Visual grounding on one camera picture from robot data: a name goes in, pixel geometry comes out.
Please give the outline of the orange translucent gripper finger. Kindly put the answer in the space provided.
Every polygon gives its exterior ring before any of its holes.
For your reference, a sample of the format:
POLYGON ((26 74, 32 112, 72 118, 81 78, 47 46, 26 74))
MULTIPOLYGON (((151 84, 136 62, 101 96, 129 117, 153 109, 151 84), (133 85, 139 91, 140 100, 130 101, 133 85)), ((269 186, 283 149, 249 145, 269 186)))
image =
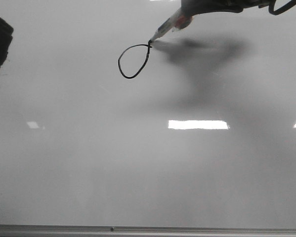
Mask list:
POLYGON ((191 22, 193 20, 192 16, 185 16, 185 15, 181 15, 177 21, 174 24, 174 27, 172 28, 172 32, 177 32, 180 30, 185 29, 186 27, 188 27, 191 22))

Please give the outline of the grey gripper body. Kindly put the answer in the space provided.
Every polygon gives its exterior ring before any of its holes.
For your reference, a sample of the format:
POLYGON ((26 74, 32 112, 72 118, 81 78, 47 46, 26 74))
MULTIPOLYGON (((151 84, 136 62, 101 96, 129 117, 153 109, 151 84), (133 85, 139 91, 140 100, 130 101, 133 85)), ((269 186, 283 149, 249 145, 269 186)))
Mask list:
POLYGON ((194 16, 213 12, 241 13, 245 8, 268 5, 268 0, 182 0, 181 10, 185 16, 194 16))

